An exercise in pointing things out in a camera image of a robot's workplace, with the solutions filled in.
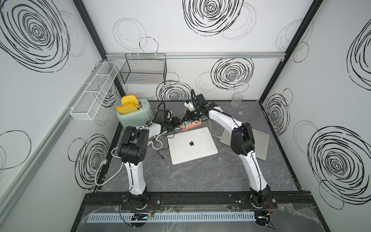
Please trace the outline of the orange power strip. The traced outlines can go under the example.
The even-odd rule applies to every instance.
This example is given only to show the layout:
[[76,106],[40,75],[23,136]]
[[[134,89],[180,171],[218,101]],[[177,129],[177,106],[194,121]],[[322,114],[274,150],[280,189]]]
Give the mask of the orange power strip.
[[193,128],[195,128],[195,127],[198,127],[198,126],[200,126],[201,124],[202,124],[202,122],[199,121],[199,120],[192,121],[192,122],[188,121],[187,126],[186,126],[186,127],[183,127],[183,126],[181,125],[181,126],[180,126],[180,129],[181,129],[182,131],[187,131],[187,130],[193,129]]

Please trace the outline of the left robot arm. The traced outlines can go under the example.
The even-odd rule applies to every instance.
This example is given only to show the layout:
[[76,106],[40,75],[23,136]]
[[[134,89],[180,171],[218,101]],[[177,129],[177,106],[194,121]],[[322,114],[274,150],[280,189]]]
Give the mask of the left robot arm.
[[148,145],[151,145],[154,150],[163,150],[163,144],[156,148],[153,146],[153,143],[159,137],[180,129],[182,123],[179,117],[173,117],[164,124],[165,131],[163,131],[162,125],[147,119],[138,126],[127,126],[125,128],[124,135],[117,148],[117,154],[128,173],[129,198],[136,201],[139,205],[143,206],[147,201],[147,185],[144,179],[143,161],[147,154]]

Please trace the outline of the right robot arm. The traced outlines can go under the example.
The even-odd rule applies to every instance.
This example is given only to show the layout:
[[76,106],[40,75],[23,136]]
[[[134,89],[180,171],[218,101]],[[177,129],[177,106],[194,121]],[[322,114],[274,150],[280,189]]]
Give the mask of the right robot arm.
[[205,116],[228,131],[231,135],[230,147],[240,157],[249,178],[252,205],[259,209],[267,206],[271,197],[271,189],[257,161],[251,125],[248,122],[242,123],[234,119],[213,102],[196,106],[194,102],[186,101],[184,106],[187,111],[183,120],[197,120]]

